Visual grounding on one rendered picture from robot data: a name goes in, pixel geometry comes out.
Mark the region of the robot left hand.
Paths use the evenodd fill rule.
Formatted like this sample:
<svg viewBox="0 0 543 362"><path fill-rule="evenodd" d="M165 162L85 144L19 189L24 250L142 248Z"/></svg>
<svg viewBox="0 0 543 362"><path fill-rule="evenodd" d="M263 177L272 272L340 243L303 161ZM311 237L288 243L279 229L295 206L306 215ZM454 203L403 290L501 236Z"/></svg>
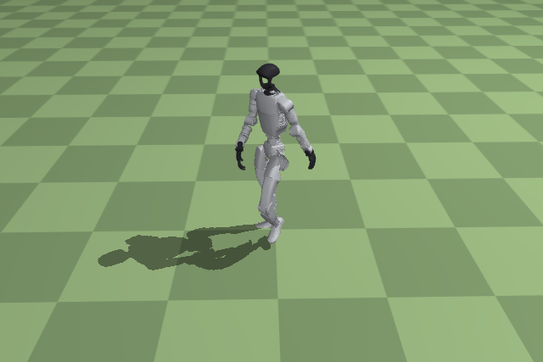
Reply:
<svg viewBox="0 0 543 362"><path fill-rule="evenodd" d="M309 157L310 165L309 165L308 169L311 170L311 169L313 169L314 166L315 166L316 155L314 154L313 149L312 149L312 152L311 152L311 153L310 153L310 151L305 150L305 155Z"/></svg>

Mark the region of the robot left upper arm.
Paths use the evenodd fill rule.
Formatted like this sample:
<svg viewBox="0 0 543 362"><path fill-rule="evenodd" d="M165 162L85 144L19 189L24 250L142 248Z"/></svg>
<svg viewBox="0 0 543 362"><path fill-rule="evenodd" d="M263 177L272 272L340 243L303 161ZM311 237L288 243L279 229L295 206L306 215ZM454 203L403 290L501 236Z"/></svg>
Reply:
<svg viewBox="0 0 543 362"><path fill-rule="evenodd" d="M294 111L293 102L288 98L280 97L277 100L277 105L278 105L279 110L285 114L287 121L291 125L291 127L289 128L290 136L299 136L297 129L298 129L298 126L300 125L299 125L298 117Z"/></svg>

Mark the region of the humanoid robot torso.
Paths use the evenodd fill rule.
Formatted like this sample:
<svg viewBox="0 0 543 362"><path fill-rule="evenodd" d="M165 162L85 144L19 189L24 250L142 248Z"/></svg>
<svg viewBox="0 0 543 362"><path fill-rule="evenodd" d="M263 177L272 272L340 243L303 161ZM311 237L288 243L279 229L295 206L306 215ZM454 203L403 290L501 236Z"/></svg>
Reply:
<svg viewBox="0 0 543 362"><path fill-rule="evenodd" d="M285 97L283 92L267 96L264 94L265 89L261 88L256 93L256 107L258 110L260 126L263 132L266 133L267 141L264 142L264 152L267 158L276 155L278 151L284 154L284 144L281 142L279 135L286 131L288 126L287 118L282 113L277 105L277 100L280 97ZM274 93L275 91L270 91Z"/></svg>

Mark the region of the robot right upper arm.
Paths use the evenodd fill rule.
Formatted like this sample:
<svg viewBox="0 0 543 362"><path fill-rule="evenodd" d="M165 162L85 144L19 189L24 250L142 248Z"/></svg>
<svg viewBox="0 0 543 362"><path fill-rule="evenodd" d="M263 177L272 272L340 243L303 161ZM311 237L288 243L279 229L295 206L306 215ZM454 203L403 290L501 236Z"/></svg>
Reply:
<svg viewBox="0 0 543 362"><path fill-rule="evenodd" d="M256 125L257 124L257 107L256 107L256 93L260 90L260 88L252 89L249 93L250 101L249 101L249 114L245 118L245 124L247 125Z"/></svg>

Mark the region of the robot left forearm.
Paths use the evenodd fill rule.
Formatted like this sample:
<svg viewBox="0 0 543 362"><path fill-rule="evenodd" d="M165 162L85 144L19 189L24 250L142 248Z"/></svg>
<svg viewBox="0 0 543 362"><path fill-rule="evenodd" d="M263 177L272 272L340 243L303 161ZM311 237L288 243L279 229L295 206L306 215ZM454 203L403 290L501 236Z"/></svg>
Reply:
<svg viewBox="0 0 543 362"><path fill-rule="evenodd" d="M299 142L301 148L303 149L304 152L305 152L305 150L308 150L311 153L313 147L308 142L304 130L300 126L298 126L297 131L298 131L299 136L296 136L295 138Z"/></svg>

